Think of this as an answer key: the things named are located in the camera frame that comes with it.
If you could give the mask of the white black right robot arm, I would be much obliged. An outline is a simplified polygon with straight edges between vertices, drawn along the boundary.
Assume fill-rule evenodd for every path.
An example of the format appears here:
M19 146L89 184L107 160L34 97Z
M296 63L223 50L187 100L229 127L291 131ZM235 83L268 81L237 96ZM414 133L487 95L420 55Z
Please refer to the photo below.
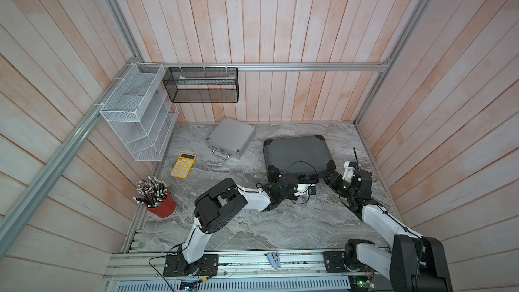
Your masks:
M348 167L345 174L328 174L324 182L388 244L385 251L366 239L350 239L343 252L347 270L369 267L387 278L394 291L453 290L443 244L405 226L373 199L371 172Z

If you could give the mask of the dark grey poker case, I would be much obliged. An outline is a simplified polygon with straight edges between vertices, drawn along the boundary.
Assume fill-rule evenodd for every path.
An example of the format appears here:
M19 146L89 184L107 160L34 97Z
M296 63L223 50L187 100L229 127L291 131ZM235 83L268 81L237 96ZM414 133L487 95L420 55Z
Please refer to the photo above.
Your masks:
M322 135L266 139L263 153L270 182L283 174L292 174L299 183L316 184L336 170Z

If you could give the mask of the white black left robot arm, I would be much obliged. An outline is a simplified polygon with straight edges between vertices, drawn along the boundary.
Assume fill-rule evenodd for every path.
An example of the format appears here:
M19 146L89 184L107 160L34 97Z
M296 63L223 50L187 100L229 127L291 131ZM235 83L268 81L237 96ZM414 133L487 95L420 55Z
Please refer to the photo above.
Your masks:
M224 228L242 210L268 212L285 200L296 200L298 182L292 174L284 174L274 182L248 189L226 178L195 200L194 220L181 251L188 264L204 255L211 236Z

